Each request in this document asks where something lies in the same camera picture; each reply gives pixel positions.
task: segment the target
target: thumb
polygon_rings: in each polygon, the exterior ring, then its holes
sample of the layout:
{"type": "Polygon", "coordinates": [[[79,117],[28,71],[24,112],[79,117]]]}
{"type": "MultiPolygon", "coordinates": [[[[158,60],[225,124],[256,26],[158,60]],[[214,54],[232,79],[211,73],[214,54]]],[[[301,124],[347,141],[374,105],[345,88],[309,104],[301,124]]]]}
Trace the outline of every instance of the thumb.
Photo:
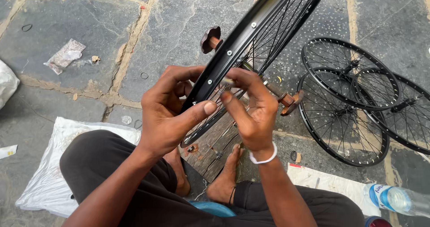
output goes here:
{"type": "Polygon", "coordinates": [[[213,114],[217,108],[217,104],[212,100],[202,101],[174,117],[175,125],[181,130],[188,132],[198,123],[213,114]]]}
{"type": "Polygon", "coordinates": [[[228,91],[221,94],[221,100],[228,113],[236,121],[239,128],[247,128],[254,123],[254,119],[246,112],[243,104],[228,91]]]}

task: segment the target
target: man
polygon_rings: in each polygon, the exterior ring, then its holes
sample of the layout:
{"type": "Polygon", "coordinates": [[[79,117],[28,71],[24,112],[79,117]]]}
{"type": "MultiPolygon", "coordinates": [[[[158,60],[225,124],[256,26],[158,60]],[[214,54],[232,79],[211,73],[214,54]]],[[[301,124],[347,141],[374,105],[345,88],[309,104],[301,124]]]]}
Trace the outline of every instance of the man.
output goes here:
{"type": "Polygon", "coordinates": [[[349,198],[291,183],[282,163],[274,157],[272,128],[278,102],[255,73],[239,68],[231,69],[227,77],[248,92],[249,111],[229,92],[221,99],[237,122],[254,162],[260,163],[261,183],[235,184],[235,168],[243,151],[236,146],[207,195],[248,213],[221,218],[183,200],[190,185],[177,145],[217,108],[215,102],[203,101],[178,115],[182,106],[179,98],[188,95],[189,80],[197,80],[203,69],[169,66],[144,93],[142,136],[137,146],[109,131],[91,131],[73,140],[60,160],[60,168],[79,207],[65,227],[364,226],[361,210],[349,198]]]}

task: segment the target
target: water bottle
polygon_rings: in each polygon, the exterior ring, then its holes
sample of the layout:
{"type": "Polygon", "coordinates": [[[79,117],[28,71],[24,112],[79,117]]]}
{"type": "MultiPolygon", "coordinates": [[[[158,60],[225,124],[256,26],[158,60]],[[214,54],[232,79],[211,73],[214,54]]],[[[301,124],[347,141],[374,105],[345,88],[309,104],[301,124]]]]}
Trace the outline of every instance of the water bottle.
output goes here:
{"type": "Polygon", "coordinates": [[[365,199],[378,208],[388,209],[411,216],[430,218],[430,195],[382,184],[367,184],[363,190],[365,199]]]}

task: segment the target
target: bare foot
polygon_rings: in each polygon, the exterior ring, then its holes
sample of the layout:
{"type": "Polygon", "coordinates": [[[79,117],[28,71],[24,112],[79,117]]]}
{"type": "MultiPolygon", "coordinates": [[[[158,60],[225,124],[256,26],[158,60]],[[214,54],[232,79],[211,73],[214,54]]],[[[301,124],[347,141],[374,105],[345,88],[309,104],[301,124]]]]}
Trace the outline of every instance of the bare foot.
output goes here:
{"type": "Polygon", "coordinates": [[[184,168],[181,164],[181,156],[179,150],[176,147],[170,153],[164,155],[164,160],[170,164],[176,174],[176,179],[178,180],[178,185],[176,186],[175,194],[181,197],[185,197],[190,192],[190,183],[188,182],[187,176],[185,175],[184,168]]]}
{"type": "Polygon", "coordinates": [[[240,145],[236,144],[233,147],[233,151],[225,162],[224,169],[220,175],[209,185],[206,193],[210,199],[216,202],[229,203],[230,196],[233,203],[232,191],[236,185],[236,167],[239,164],[240,156],[243,153],[243,149],[239,148],[240,145]]]}

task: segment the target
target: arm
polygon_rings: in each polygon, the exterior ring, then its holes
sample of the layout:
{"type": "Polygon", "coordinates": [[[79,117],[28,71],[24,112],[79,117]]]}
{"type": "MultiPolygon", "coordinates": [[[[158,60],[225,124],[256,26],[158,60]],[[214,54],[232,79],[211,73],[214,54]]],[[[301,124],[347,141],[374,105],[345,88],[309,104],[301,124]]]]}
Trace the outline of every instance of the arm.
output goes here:
{"type": "Polygon", "coordinates": [[[142,96],[142,136],[131,155],[78,206],[65,227],[117,226],[137,187],[152,166],[171,152],[192,127],[215,112],[213,101],[200,102],[179,114],[191,83],[204,67],[169,66],[142,96]]]}
{"type": "MultiPolygon", "coordinates": [[[[257,161],[265,161],[273,154],[272,129],[278,109],[277,100],[253,72],[232,68],[227,76],[249,95],[249,110],[231,93],[221,96],[224,106],[234,118],[239,134],[257,161]]],[[[264,196],[276,226],[316,227],[316,222],[296,187],[275,157],[258,164],[264,196]]]]}

